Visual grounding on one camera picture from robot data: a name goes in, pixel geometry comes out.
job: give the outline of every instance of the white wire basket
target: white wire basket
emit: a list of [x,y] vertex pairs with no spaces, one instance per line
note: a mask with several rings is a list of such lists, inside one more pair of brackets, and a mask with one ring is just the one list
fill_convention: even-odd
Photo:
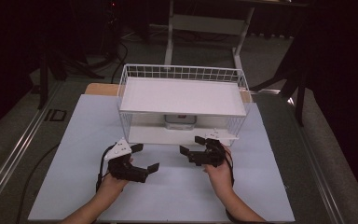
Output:
[[[195,136],[214,134],[230,146],[253,102],[242,70],[199,66],[126,64],[117,96],[126,140],[144,144],[196,145]],[[170,129],[178,125],[167,116],[197,122]]]

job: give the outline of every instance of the tripod leg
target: tripod leg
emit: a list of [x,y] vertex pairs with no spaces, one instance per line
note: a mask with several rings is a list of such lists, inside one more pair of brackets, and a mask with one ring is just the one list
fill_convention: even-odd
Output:
[[285,76],[286,82],[284,83],[279,93],[282,98],[289,99],[292,97],[293,93],[295,93],[296,89],[298,88],[299,76],[300,73],[297,70],[293,70],[290,74],[288,73]]
[[48,62],[48,68],[50,69],[51,74],[57,80],[66,80],[68,75],[66,74],[65,69],[62,66],[62,62],[48,46],[46,46],[45,52],[46,60]]
[[307,81],[307,72],[301,74],[301,78],[298,85],[297,101],[296,101],[296,119],[301,127],[304,127],[302,122],[302,111],[304,106],[305,86]]
[[273,78],[267,80],[267,81],[264,81],[256,86],[253,86],[251,88],[249,88],[250,91],[261,91],[262,89],[265,89],[266,87],[274,84],[274,83],[277,83],[281,80],[284,80],[284,79],[287,79],[289,77],[292,77],[294,74],[295,74],[296,70],[290,70],[290,71],[287,71],[281,75],[275,75]]
[[40,100],[37,109],[43,108],[46,101],[48,100],[48,59],[46,56],[45,46],[42,46],[40,51]]

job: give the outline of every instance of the dark background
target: dark background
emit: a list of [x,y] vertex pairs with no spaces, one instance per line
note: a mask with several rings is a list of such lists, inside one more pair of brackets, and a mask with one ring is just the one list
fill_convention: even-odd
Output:
[[[125,2],[114,12],[118,28],[113,35],[127,25],[147,41],[148,23],[167,23],[169,1]],[[117,43],[101,41],[110,18],[109,7],[100,3],[0,1],[0,118],[33,87],[28,75],[39,67],[42,39],[79,61],[89,53],[116,50]],[[204,4],[200,13],[243,17],[240,7],[234,14],[230,4],[220,4],[218,10],[213,7]],[[186,3],[177,8],[188,10]],[[292,68],[308,72],[307,87],[313,90],[358,180],[358,1],[316,1],[308,13],[258,7],[250,33],[295,37],[276,76]]]

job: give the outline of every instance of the cord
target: cord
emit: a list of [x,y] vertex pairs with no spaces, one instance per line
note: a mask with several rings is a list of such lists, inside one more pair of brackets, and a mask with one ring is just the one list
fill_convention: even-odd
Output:
[[121,46],[124,47],[124,49],[126,50],[125,54],[124,54],[124,58],[120,58],[120,55],[117,54],[117,58],[120,60],[120,63],[118,64],[118,66],[116,67],[115,71],[112,74],[112,78],[110,79],[110,83],[113,84],[113,79],[115,78],[115,75],[118,71],[118,68],[120,68],[121,65],[125,65],[126,63],[124,62],[124,60],[127,58],[127,54],[129,52],[129,50],[127,49],[127,46],[125,46],[123,43],[118,42]]
[[229,162],[228,158],[225,157],[225,161],[229,167],[229,171],[230,171],[230,175],[231,175],[231,185],[234,186],[234,161],[232,160],[231,154],[229,152],[226,151],[226,153],[228,154],[231,162]]
[[27,181],[25,182],[25,186],[24,186],[24,189],[22,190],[22,195],[21,195],[21,203],[20,203],[20,206],[19,206],[19,212],[17,214],[17,221],[16,221],[16,224],[19,224],[20,223],[20,219],[21,219],[21,211],[22,211],[22,206],[24,204],[24,199],[25,199],[25,193],[27,191],[27,188],[28,188],[28,185],[30,183],[30,180],[31,180],[31,177],[33,176],[34,174],[34,171],[36,170],[36,168],[39,166],[40,162],[42,162],[43,159],[46,158],[46,156],[52,152],[54,149],[56,149],[58,146],[60,145],[57,144],[56,146],[52,147],[51,149],[49,149],[45,155],[43,155],[43,157],[37,162],[37,164],[34,166],[34,169],[31,171],[31,173],[28,175],[28,178],[27,178]]
[[98,189],[100,188],[101,186],[101,183],[103,182],[103,178],[107,175],[103,175],[103,162],[104,162],[104,157],[106,156],[107,152],[112,149],[114,146],[116,145],[116,143],[110,147],[108,147],[104,153],[103,153],[103,156],[101,157],[101,165],[100,165],[100,173],[98,173],[98,177],[97,177],[97,183],[96,183],[96,186],[95,186],[95,191],[98,191]]
[[[95,63],[95,64],[83,65],[83,67],[98,74],[98,73],[102,72],[103,70],[106,70],[109,67],[111,67],[114,63],[115,62],[113,60],[103,60],[103,61]],[[76,69],[73,69],[74,67],[71,66],[71,64],[66,63],[65,61],[62,61],[62,64],[65,66],[66,71],[68,71],[70,73],[70,74],[68,74],[68,77],[77,77],[77,76],[83,77],[84,76],[83,73],[79,72]]]
[[84,66],[89,69],[101,68],[101,67],[107,66],[110,63],[113,63],[114,59],[115,59],[115,57],[113,55],[111,55],[110,53],[106,53],[104,60],[97,62],[97,63],[84,64]]
[[[151,32],[151,34],[149,35],[149,37],[155,36],[155,35],[159,35],[159,34],[164,34],[164,33],[166,33],[166,31],[168,31],[168,27],[165,27],[164,29],[161,29],[160,31]],[[141,37],[138,37],[138,38],[136,38],[136,39],[129,38],[129,37],[132,36],[132,35],[135,35],[135,32],[130,32],[130,33],[126,34],[126,35],[123,35],[120,39],[126,40],[126,41],[131,41],[131,42],[144,41]]]

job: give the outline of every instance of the small white box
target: small white box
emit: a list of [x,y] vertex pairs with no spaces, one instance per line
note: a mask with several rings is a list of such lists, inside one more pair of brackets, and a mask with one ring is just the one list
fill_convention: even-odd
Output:
[[170,130],[193,130],[197,123],[197,116],[165,115],[165,128]]

